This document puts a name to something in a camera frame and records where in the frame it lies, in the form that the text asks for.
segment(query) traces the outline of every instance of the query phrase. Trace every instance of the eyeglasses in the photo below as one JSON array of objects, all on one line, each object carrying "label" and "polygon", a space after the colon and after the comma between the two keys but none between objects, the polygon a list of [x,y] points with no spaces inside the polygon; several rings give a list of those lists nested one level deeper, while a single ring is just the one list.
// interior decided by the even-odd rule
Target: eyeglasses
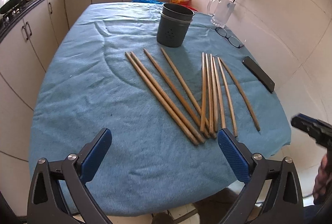
[{"label": "eyeglasses", "polygon": [[217,27],[215,29],[215,31],[222,37],[224,37],[225,39],[227,39],[230,44],[232,44],[234,47],[240,49],[244,46],[244,44],[235,36],[230,36],[230,37],[227,37],[227,31],[221,27]]}]

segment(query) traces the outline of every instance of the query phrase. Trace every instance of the blue gripper pad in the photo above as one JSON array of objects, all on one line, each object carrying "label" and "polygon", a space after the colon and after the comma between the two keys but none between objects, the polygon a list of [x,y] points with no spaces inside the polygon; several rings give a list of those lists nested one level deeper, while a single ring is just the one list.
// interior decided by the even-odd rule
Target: blue gripper pad
[{"label": "blue gripper pad", "polygon": [[92,181],[111,144],[112,133],[107,129],[82,163],[80,179],[83,184]]},{"label": "blue gripper pad", "polygon": [[236,178],[247,184],[250,181],[249,165],[223,129],[218,133],[218,144]]}]

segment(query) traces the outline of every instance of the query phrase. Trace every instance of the human hand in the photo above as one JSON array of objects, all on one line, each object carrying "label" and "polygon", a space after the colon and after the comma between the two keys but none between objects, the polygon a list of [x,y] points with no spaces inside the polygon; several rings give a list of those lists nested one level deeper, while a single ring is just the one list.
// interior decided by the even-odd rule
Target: human hand
[{"label": "human hand", "polygon": [[328,160],[326,154],[320,163],[320,167],[318,169],[318,175],[315,178],[315,186],[312,192],[314,198],[313,201],[314,204],[321,204],[325,200],[327,186],[332,180],[332,173],[330,168],[331,161],[332,159]]}]

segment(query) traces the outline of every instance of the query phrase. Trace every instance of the frying pan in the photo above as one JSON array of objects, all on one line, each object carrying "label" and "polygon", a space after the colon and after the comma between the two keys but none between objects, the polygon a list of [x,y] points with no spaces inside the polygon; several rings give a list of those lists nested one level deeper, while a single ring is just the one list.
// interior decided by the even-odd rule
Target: frying pan
[{"label": "frying pan", "polygon": [[18,5],[22,0],[9,0],[0,8],[0,14],[5,14],[10,11],[14,6]]}]

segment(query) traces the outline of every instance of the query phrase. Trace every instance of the eyeglass frame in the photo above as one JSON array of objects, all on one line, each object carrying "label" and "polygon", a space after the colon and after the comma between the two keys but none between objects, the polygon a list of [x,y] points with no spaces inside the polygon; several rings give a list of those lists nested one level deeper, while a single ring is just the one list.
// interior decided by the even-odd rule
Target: eyeglass frame
[{"label": "eyeglass frame", "polygon": [[[221,34],[219,34],[219,29],[223,29],[223,30],[225,30],[224,28],[222,28],[222,27],[216,27],[215,28],[215,31],[217,32],[217,34],[219,35],[219,36],[221,36],[221,37],[223,37],[223,38],[225,38],[225,39],[227,39],[228,40],[228,42],[233,46],[233,47],[235,47],[235,48],[238,48],[238,49],[240,49],[240,48],[242,48],[242,47],[244,47],[244,44],[236,37],[236,36],[234,36],[234,35],[231,35],[231,36],[229,36],[229,37],[227,37],[227,31],[225,30],[225,32],[226,32],[226,36],[223,36],[223,35],[221,35]],[[231,42],[230,42],[230,37],[233,37],[233,38],[236,38],[240,43],[241,43],[241,45],[239,46],[239,47],[237,47],[237,46],[235,46],[235,45],[233,45]]]}]

